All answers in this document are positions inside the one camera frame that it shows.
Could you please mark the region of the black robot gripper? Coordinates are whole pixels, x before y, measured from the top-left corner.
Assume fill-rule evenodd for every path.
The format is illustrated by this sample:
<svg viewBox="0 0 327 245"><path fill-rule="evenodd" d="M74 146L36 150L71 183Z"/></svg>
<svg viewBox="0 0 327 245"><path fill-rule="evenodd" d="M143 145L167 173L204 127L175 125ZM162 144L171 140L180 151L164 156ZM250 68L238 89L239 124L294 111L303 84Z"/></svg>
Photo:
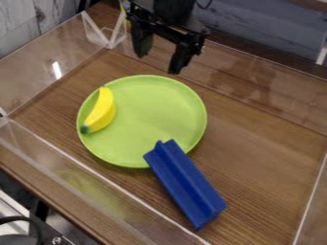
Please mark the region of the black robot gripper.
<svg viewBox="0 0 327 245"><path fill-rule="evenodd" d="M143 58L148 55L154 35L159 35L176 45L168 72L179 75L194 56L202 54L204 38L210 34L194 16L195 0L130 0L130 4L127 18L136 56Z"/></svg>

